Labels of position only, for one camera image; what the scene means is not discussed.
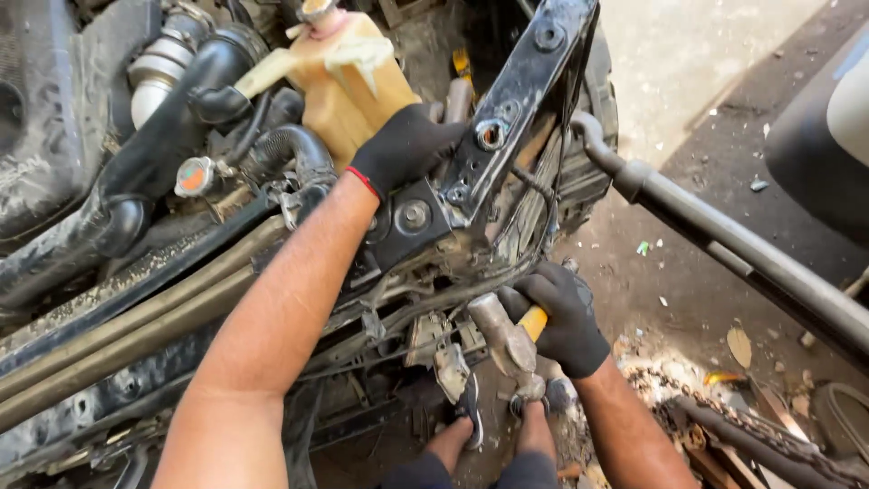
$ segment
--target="dirty concrete floor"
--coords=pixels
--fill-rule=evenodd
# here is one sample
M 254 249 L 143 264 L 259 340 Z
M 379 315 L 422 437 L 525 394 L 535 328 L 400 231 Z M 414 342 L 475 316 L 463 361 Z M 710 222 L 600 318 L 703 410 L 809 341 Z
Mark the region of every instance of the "dirty concrete floor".
M 856 278 L 869 254 L 802 211 L 760 157 L 763 125 L 774 122 L 867 12 L 869 0 L 606 0 L 620 153 L 653 164 L 832 284 Z M 773 55 L 779 50 L 781 58 Z M 751 192 L 755 174 L 772 185 Z M 636 254 L 640 241 L 658 239 L 663 248 Z M 752 375 L 783 388 L 809 369 L 816 381 L 869 392 L 869 381 L 823 345 L 811 352 L 799 346 L 802 330 L 786 314 L 615 192 L 555 254 L 580 262 L 610 340 L 643 331 L 698 365 L 737 370 L 723 338 L 741 323 L 753 342 Z M 774 371 L 777 360 L 784 374 Z M 497 372 L 484 363 L 477 375 L 491 379 Z M 497 382 L 481 383 L 487 443 L 462 459 L 457 486 L 485 487 L 509 460 L 515 425 L 496 391 Z M 382 430 L 312 454 L 312 462 L 322 488 L 371 486 L 421 447 L 407 417 L 399 416 Z

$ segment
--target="foot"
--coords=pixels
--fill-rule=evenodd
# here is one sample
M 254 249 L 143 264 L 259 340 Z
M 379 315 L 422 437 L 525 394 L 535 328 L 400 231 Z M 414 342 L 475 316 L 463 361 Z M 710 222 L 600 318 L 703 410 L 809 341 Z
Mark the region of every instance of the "foot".
M 472 373 L 465 384 L 465 392 L 461 394 L 459 402 L 455 404 L 455 417 L 457 419 L 467 417 L 474 423 L 474 431 L 465 444 L 466 450 L 476 450 L 483 444 L 483 420 L 477 405 L 479 397 L 480 387 L 477 385 L 477 375 Z
M 543 403 L 543 413 L 547 418 L 549 417 L 549 399 L 545 397 L 541 399 Z M 514 415 L 517 419 L 522 419 L 522 411 L 525 408 L 525 399 L 517 396 L 516 394 L 510 398 L 510 404 L 508 405 L 510 409 L 510 414 Z

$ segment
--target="black work glove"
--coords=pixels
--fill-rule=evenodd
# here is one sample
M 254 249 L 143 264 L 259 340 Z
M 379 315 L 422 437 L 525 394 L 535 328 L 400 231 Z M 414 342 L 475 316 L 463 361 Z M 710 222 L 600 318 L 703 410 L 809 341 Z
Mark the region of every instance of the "black work glove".
M 427 104 L 411 104 L 396 112 L 356 152 L 348 170 L 361 178 L 381 202 L 404 184 L 422 178 L 450 157 L 465 124 L 437 124 Z
M 513 287 L 498 289 L 498 299 L 514 323 L 519 323 L 532 304 L 549 316 L 537 340 L 537 352 L 561 364 L 569 378 L 597 372 L 609 355 L 609 343 L 594 320 L 592 291 L 585 280 L 563 266 L 541 262 Z

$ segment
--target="forearm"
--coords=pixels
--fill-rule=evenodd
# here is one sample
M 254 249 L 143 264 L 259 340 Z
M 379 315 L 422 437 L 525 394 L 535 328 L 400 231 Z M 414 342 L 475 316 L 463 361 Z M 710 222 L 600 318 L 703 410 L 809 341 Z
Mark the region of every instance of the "forearm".
M 282 397 L 320 338 L 378 204 L 343 175 L 229 315 L 190 387 Z
M 696 489 L 667 435 L 612 357 L 588 378 L 574 380 L 591 428 L 594 451 L 617 489 Z

